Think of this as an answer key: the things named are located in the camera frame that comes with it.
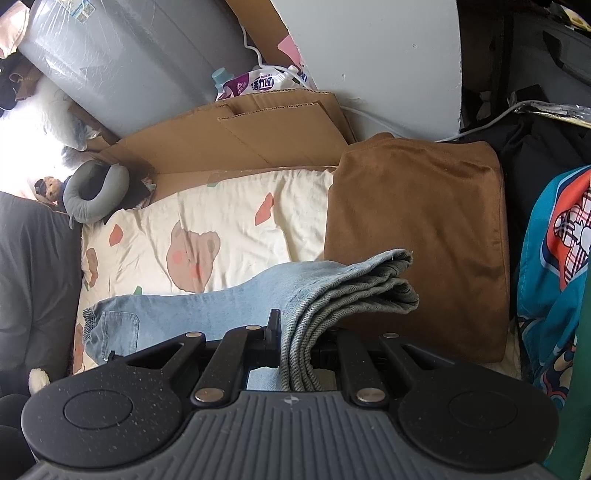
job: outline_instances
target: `brown fabric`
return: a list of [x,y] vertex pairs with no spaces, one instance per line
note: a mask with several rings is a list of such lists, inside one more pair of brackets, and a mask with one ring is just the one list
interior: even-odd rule
[[360,314],[341,326],[397,332],[475,362],[503,358],[509,321],[504,184],[493,149],[378,134],[350,145],[329,192],[325,259],[344,264],[391,248],[419,295],[408,315]]
[[15,100],[19,102],[33,96],[42,76],[41,70],[23,57],[8,76],[10,81],[19,84]]

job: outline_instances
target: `cream bedding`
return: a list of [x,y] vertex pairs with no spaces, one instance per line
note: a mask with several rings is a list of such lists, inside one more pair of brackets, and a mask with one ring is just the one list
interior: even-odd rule
[[328,171],[272,171],[195,187],[145,209],[120,210],[106,225],[85,225],[74,373],[95,366],[83,353],[82,311],[100,300],[221,290],[273,265],[322,258],[331,185]]

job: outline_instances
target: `dark clothing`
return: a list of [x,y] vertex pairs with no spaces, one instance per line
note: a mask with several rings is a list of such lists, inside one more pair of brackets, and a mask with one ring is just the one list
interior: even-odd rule
[[0,398],[0,480],[16,480],[35,465],[35,458],[21,431],[23,395]]
[[[31,8],[33,6],[34,0],[21,0],[27,7]],[[16,0],[0,0],[0,17],[4,15],[10,7],[12,7],[16,2]]]
[[0,371],[12,371],[10,388],[28,375],[18,368],[42,368],[52,381],[66,374],[82,285],[80,229],[69,223],[0,192]]
[[459,142],[481,140],[495,150],[503,169],[514,272],[531,211],[546,185],[562,173],[591,164],[591,130],[533,113],[513,113]]
[[13,393],[28,396],[29,372],[30,369],[24,364],[11,368],[10,370],[0,371],[0,398]]

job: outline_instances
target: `u-shaped pillow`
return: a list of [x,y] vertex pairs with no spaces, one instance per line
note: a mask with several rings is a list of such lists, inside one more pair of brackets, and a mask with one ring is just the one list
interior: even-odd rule
[[66,212],[79,223],[95,223],[111,213],[125,197],[129,188],[129,172],[123,165],[111,165],[99,194],[92,200],[80,197],[80,191],[105,163],[89,160],[74,172],[64,190]]

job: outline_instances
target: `white cable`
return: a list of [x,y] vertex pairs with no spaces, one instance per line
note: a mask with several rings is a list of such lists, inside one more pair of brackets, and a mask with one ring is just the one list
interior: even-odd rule
[[505,110],[503,113],[501,113],[498,117],[496,117],[493,120],[491,120],[490,122],[488,122],[486,125],[482,125],[481,127],[473,128],[472,130],[468,130],[467,132],[463,132],[461,134],[454,135],[453,137],[448,137],[448,138],[444,138],[442,140],[437,140],[436,143],[451,142],[452,140],[458,140],[459,138],[465,137],[470,134],[475,134],[476,132],[487,129],[489,127],[492,127],[495,123],[497,123],[502,118],[505,118],[511,112],[517,110],[518,108],[520,108],[524,105],[530,105],[532,102],[535,102],[535,100],[524,100],[523,102],[517,102],[515,105],[510,106],[507,110]]
[[261,52],[259,51],[258,48],[256,47],[251,47],[248,44],[248,40],[246,39],[246,30],[244,30],[244,27],[242,26],[242,24],[240,24],[240,28],[242,29],[242,39],[244,41],[244,48],[248,48],[248,50],[252,50],[254,53],[256,53],[256,60],[259,64],[260,68],[263,68],[264,65],[262,64],[262,56],[261,56]]
[[[262,55],[261,52],[259,51],[258,48],[256,47],[251,47],[248,44],[248,40],[246,39],[246,30],[244,29],[244,26],[242,26],[242,24],[240,25],[240,28],[242,29],[242,38],[244,41],[244,47],[247,48],[248,50],[252,50],[254,53],[256,53],[256,59],[258,61],[258,65],[260,68],[264,68],[264,67],[272,67],[275,68],[281,72],[287,73],[289,75],[291,75],[295,80],[297,80],[298,82],[301,83],[302,87],[311,90],[311,88],[308,86],[308,84],[304,81],[304,79],[302,79],[299,75],[293,73],[291,70],[286,69],[285,67],[281,67],[279,65],[265,65],[262,62]],[[496,117],[495,119],[493,119],[492,121],[488,122],[486,125],[482,125],[481,127],[477,127],[474,128],[472,130],[468,130],[467,132],[463,132],[461,134],[457,134],[454,135],[452,137],[448,137],[448,138],[443,138],[442,140],[436,140],[435,143],[441,143],[441,142],[450,142],[453,140],[458,140],[459,138],[465,137],[467,135],[470,134],[474,134],[476,132],[479,132],[481,130],[487,129],[489,127],[492,127],[495,123],[497,123],[499,120],[501,120],[502,118],[505,118],[507,115],[509,115],[509,113],[513,112],[514,110],[517,110],[519,107],[522,107],[524,105],[529,105],[531,102],[533,102],[534,100],[524,100],[523,102],[518,102],[513,106],[510,106],[507,110],[505,110],[503,113],[501,113],[498,117]],[[390,125],[387,124],[386,122],[381,121],[379,118],[374,117],[373,115],[371,115],[370,113],[364,112],[362,110],[357,110],[355,108],[351,108],[348,106],[342,106],[341,108],[343,110],[347,110],[348,112],[353,112],[356,113],[357,115],[360,115],[362,117],[365,117],[375,123],[377,123],[378,125],[380,125],[381,127],[385,128],[388,132],[390,132],[392,135],[394,135],[397,138],[406,138],[406,135],[401,135],[399,132],[396,131],[396,129]]]
[[364,116],[365,118],[368,118],[369,120],[376,122],[378,125],[381,125],[382,127],[384,127],[388,132],[390,132],[396,138],[406,138],[406,135],[402,135],[402,134],[398,133],[391,125],[388,125],[386,122],[382,122],[381,120],[379,120],[378,118],[375,118],[373,115],[370,115],[369,113],[366,113],[362,110],[357,110],[356,108],[351,108],[349,106],[341,105],[340,107],[343,110],[347,110],[348,112],[356,113],[357,115]]

